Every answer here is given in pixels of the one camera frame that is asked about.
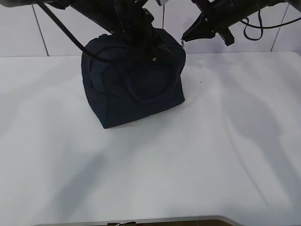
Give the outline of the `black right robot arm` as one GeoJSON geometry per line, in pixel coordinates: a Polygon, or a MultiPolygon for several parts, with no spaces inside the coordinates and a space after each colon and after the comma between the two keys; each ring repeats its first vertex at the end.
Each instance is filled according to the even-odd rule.
{"type": "Polygon", "coordinates": [[[194,0],[193,3],[201,11],[199,17],[192,26],[184,32],[181,42],[189,42],[199,39],[212,39],[216,34],[224,40],[226,46],[234,44],[235,38],[229,27],[241,22],[245,27],[252,27],[261,31],[279,28],[297,21],[278,24],[274,26],[263,26],[261,10],[267,6],[272,7],[284,0],[194,0]]]}

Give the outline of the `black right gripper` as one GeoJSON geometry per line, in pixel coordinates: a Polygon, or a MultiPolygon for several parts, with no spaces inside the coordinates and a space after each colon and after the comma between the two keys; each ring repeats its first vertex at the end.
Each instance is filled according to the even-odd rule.
{"type": "Polygon", "coordinates": [[[212,39],[219,34],[226,46],[234,44],[235,38],[227,25],[221,25],[221,8],[208,0],[194,0],[200,15],[182,35],[183,42],[199,39],[212,39]]]}

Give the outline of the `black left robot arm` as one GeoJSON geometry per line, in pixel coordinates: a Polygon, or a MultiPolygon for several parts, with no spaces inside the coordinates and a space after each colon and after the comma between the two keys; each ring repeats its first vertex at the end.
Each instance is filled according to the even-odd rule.
{"type": "Polygon", "coordinates": [[[83,53],[100,62],[118,63],[131,57],[151,60],[167,60],[172,57],[158,30],[152,26],[153,15],[143,8],[146,4],[144,0],[2,0],[0,4],[7,8],[38,5],[83,53]],[[131,52],[114,60],[93,54],[73,36],[47,5],[61,10],[72,7],[128,44],[131,52]]]}

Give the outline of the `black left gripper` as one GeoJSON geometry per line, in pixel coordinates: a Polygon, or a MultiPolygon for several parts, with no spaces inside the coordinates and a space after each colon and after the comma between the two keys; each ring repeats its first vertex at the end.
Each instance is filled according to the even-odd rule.
{"type": "Polygon", "coordinates": [[[121,39],[143,57],[171,61],[173,54],[153,27],[153,15],[145,8],[117,8],[121,39]]]}

